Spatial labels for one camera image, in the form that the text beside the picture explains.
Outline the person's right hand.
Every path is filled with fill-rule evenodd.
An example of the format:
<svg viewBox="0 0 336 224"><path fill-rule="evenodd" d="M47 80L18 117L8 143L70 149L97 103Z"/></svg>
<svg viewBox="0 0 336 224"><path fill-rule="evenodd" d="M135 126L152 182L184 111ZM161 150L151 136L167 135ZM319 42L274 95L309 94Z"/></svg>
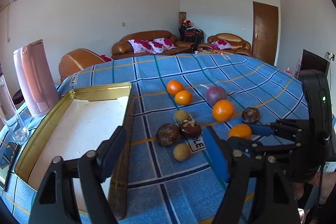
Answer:
<svg viewBox="0 0 336 224"><path fill-rule="evenodd" d="M317 172L306 183L292 182L300 223L335 223L335 172Z"/></svg>

